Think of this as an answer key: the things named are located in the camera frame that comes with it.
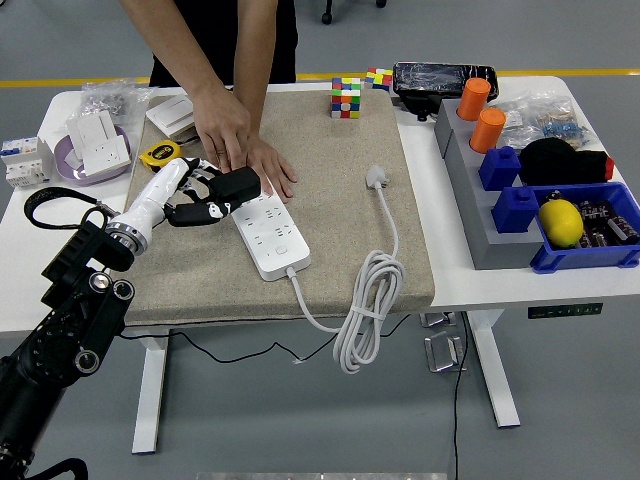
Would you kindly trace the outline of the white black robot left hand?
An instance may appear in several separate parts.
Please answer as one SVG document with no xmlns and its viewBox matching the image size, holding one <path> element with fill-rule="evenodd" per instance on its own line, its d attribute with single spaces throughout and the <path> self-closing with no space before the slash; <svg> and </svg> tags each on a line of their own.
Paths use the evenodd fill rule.
<svg viewBox="0 0 640 480">
<path fill-rule="evenodd" d="M 214 194 L 201 198 L 190 180 L 210 185 L 220 170 L 201 158 L 176 158 L 163 166 L 142 189 L 129 209 L 115 216 L 106 233 L 127 247 L 134 255 L 144 253 L 152 240 L 152 230 L 163 221 L 175 227 L 204 226 L 219 222 L 240 203 L 225 202 Z"/>
</svg>

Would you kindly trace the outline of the person's left hand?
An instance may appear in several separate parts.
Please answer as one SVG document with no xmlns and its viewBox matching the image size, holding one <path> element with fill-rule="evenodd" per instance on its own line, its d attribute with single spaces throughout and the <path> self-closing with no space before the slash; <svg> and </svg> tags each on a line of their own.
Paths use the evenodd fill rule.
<svg viewBox="0 0 640 480">
<path fill-rule="evenodd" d="M 277 195 L 283 203 L 288 203 L 294 196 L 291 187 L 297 182 L 294 170 L 274 147 L 257 134 L 248 139 L 247 165 L 259 176 L 262 189 L 268 195 Z"/>
</svg>

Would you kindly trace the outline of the person's right hand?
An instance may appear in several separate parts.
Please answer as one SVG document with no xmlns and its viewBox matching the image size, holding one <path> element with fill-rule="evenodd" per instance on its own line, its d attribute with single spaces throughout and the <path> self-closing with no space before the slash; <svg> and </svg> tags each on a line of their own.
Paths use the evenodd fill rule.
<svg viewBox="0 0 640 480">
<path fill-rule="evenodd" d="M 222 85 L 205 85 L 188 95 L 207 158 L 223 173 L 245 167 L 250 133 L 247 109 Z"/>
</svg>

